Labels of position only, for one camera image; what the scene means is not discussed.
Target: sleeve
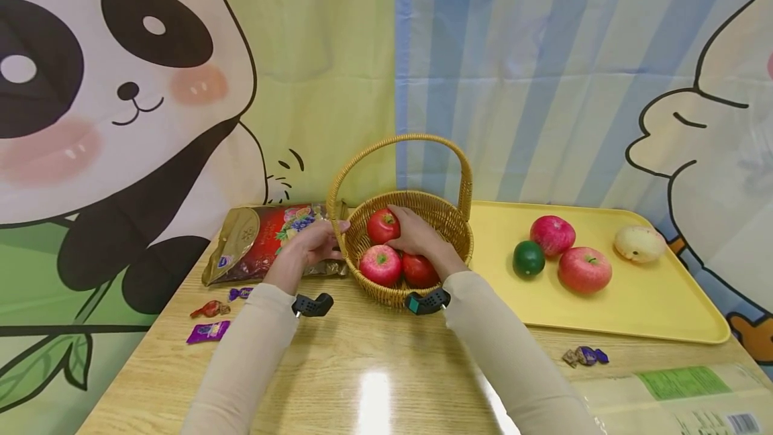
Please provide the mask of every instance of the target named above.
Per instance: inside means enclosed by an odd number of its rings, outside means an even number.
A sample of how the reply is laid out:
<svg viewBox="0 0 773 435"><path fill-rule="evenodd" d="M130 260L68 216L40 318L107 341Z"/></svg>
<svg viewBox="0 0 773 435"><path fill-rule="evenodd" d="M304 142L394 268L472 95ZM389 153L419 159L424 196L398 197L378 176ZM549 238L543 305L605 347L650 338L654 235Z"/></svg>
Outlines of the sleeve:
<svg viewBox="0 0 773 435"><path fill-rule="evenodd" d="M295 298L258 284L220 340L183 422L183 435L247 434L299 320Z"/></svg>
<svg viewBox="0 0 773 435"><path fill-rule="evenodd" d="M601 429L553 360L478 274L446 279L447 327L467 346L523 435L599 435Z"/></svg>

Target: wooden table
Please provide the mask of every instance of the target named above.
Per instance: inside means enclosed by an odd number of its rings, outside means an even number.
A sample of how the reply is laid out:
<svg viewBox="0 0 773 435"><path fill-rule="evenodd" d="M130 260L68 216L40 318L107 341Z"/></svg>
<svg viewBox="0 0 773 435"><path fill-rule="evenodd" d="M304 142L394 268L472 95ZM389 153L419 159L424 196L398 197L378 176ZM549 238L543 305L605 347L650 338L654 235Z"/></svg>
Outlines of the wooden table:
<svg viewBox="0 0 773 435"><path fill-rule="evenodd" d="M230 287L206 288L209 252L185 279L79 434L177 434L214 343L187 345L189 313ZM376 304L351 278L306 278L301 293L330 293L324 318L301 318L253 434L517 434L497 395L469 361L442 314L416 317ZM232 303L233 319L243 301ZM718 346L534 328L570 380L688 365L741 363L765 378L734 338ZM603 348L606 366L571 369L561 360L581 344Z"/></svg>

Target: panda nose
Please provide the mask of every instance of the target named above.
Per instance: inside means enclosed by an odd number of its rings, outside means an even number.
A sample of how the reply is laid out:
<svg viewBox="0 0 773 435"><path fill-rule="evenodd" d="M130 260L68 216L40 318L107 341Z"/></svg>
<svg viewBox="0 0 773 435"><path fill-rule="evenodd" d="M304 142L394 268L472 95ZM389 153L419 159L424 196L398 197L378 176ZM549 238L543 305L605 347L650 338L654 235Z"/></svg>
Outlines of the panda nose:
<svg viewBox="0 0 773 435"><path fill-rule="evenodd" d="M136 83L124 83L118 86L118 97L124 101L131 101L140 93L140 87Z"/></svg>

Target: left hand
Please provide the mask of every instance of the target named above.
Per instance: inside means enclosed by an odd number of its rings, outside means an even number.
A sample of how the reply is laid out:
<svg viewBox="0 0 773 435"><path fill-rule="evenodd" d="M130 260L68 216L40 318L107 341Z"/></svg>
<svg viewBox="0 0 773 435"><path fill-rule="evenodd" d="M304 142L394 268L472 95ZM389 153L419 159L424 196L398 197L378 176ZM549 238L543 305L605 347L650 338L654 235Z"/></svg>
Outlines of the left hand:
<svg viewBox="0 0 773 435"><path fill-rule="evenodd" d="M350 223L339 221L341 231L346 232ZM327 220L317 220L301 230L286 243L263 279L285 293L295 296L306 267L326 258L341 259L341 252L333 250L338 245L333 226Z"/></svg>
<svg viewBox="0 0 773 435"><path fill-rule="evenodd" d="M339 226L341 232L346 232L350 223L348 220L340 220ZM329 258L341 260L341 252L334 250L336 246L338 241L330 221L317 220L291 238L290 242L282 248L280 255L288 250L288 253L292 252L291 255L302 256L308 267Z"/></svg>

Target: green lime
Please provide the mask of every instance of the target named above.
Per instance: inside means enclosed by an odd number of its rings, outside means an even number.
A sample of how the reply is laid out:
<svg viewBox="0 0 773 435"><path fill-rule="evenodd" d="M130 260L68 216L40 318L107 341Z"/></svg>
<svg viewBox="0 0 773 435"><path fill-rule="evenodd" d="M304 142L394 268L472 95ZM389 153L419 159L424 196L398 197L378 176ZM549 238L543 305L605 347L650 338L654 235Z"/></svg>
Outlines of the green lime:
<svg viewBox="0 0 773 435"><path fill-rule="evenodd" d="M525 240L515 246L513 268L523 276L536 276L545 268L545 254L536 242Z"/></svg>

